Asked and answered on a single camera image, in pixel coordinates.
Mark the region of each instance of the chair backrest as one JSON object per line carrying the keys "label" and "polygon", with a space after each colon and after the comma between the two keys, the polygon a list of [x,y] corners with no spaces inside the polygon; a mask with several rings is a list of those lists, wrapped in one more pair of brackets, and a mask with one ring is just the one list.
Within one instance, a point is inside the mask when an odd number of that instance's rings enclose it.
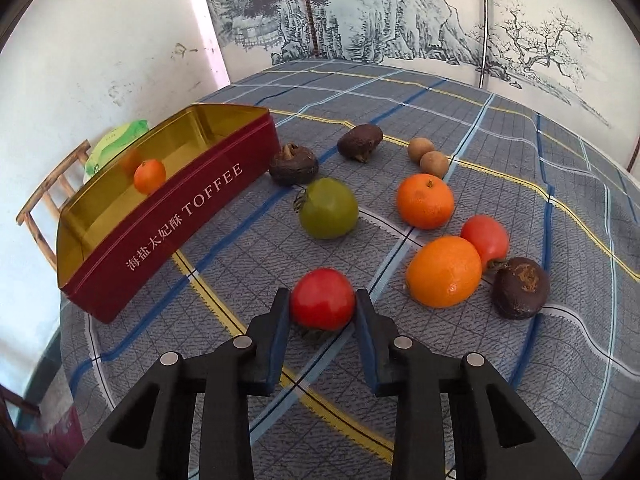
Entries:
{"label": "chair backrest", "polygon": [[63,202],[60,207],[56,205],[53,201],[49,189],[55,184],[59,183],[62,189],[64,190],[67,199],[71,198],[76,190],[69,184],[69,181],[66,179],[65,171],[68,170],[73,164],[79,162],[84,166],[86,164],[88,155],[87,151],[91,145],[88,140],[84,140],[76,149],[74,149],[71,153],[69,153],[60,164],[58,164],[49,175],[42,181],[42,183],[36,188],[36,191],[29,197],[24,207],[18,213],[18,216],[15,218],[15,221],[18,225],[22,225],[23,223],[27,224],[27,229],[33,236],[33,239],[36,241],[38,247],[44,257],[49,262],[49,265],[53,267],[53,270],[57,270],[58,261],[56,259],[56,255],[49,247],[49,244],[42,236],[42,232],[39,227],[36,225],[36,222],[33,220],[33,216],[31,216],[31,211],[35,207],[35,205],[43,200],[45,206],[52,214],[53,218],[58,220],[60,218],[60,209],[65,205]]}

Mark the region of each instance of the table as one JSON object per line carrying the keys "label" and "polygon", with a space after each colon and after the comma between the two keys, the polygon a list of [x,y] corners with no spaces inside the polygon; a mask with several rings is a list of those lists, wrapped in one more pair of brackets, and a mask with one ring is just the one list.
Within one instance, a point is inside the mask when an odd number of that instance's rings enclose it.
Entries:
{"label": "table", "polygon": [[[295,191],[265,174],[191,237],[113,323],[63,298],[63,366],[86,438],[165,351],[212,351],[266,312],[278,286],[293,288],[309,270],[328,266],[368,287],[377,311],[433,351],[485,355],[583,478],[602,476],[640,421],[640,190],[623,172],[533,110],[385,66],[289,62],[204,102],[269,107],[281,142],[310,147],[322,175],[353,189],[358,225],[342,239],[311,240],[292,209]],[[367,164],[343,159],[337,139],[367,122],[388,137]],[[394,207],[398,183],[416,171],[404,148],[414,136],[454,155],[447,179],[456,209],[434,232],[408,228]],[[500,318],[488,281],[447,310],[407,295],[403,275],[415,251],[459,234],[474,214],[507,228],[511,256],[548,269],[548,305],[533,320]],[[293,327],[285,363],[295,386],[250,398],[256,478],[388,478],[396,404],[366,389],[353,330],[316,337]],[[201,413],[199,399],[194,477]],[[451,468],[447,417],[445,434]]]}

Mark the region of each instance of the silver rivet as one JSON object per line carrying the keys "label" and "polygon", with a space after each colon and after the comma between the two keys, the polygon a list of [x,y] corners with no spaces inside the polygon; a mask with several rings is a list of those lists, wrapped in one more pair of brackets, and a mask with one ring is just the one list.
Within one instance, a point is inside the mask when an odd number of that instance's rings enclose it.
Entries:
{"label": "silver rivet", "polygon": [[482,366],[484,364],[484,357],[473,352],[466,356],[466,362],[472,366]]}
{"label": "silver rivet", "polygon": [[399,335],[394,339],[394,345],[396,345],[398,348],[402,348],[403,350],[411,348],[412,344],[414,344],[414,342],[405,335]]}
{"label": "silver rivet", "polygon": [[234,346],[236,348],[249,348],[251,343],[251,338],[247,335],[239,335],[234,339]]}
{"label": "silver rivet", "polygon": [[164,366],[175,365],[178,362],[178,354],[175,352],[166,352],[160,357],[160,362]]}

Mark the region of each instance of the dark brown vegetable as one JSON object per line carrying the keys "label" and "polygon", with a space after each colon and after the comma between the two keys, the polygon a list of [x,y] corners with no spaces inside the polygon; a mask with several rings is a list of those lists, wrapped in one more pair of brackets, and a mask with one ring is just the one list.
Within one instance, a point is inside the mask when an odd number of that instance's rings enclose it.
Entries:
{"label": "dark brown vegetable", "polygon": [[269,174],[280,186],[309,184],[318,174],[319,164],[314,153],[290,142],[271,159]]}
{"label": "dark brown vegetable", "polygon": [[512,258],[495,275],[492,301],[498,313],[507,319],[535,316],[548,295],[548,274],[528,258]]}
{"label": "dark brown vegetable", "polygon": [[375,124],[360,124],[338,141],[338,152],[359,162],[367,162],[373,150],[382,142],[382,130]]}

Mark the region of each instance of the cherry tomato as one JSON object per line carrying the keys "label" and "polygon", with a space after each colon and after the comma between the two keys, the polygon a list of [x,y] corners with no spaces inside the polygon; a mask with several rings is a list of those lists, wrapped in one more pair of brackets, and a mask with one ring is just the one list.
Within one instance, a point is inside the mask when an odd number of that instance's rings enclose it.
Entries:
{"label": "cherry tomato", "polygon": [[356,297],[349,280],[334,269],[305,274],[291,293],[293,321],[307,328],[339,330],[350,322]]}
{"label": "cherry tomato", "polygon": [[471,242],[476,248],[484,270],[491,260],[503,260],[509,252],[507,231],[500,222],[490,216],[472,216],[462,226],[460,237]]}

